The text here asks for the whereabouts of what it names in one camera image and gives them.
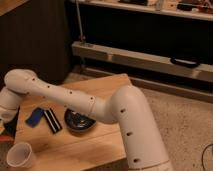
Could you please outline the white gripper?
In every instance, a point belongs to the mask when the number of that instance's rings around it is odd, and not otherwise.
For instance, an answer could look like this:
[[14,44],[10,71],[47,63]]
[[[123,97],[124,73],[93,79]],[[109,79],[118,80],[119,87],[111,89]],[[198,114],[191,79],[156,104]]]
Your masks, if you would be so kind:
[[18,115],[13,118],[0,115],[0,135],[14,137],[16,135],[17,119]]

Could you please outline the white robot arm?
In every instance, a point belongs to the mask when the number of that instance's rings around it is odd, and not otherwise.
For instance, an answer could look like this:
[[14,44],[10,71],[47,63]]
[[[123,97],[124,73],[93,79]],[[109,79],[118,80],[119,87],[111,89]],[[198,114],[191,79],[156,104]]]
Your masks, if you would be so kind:
[[28,69],[13,69],[0,89],[0,119],[15,117],[23,99],[38,95],[104,124],[120,127],[129,171],[174,171],[159,128],[143,92],[133,86],[118,88],[109,99],[101,99],[42,81]]

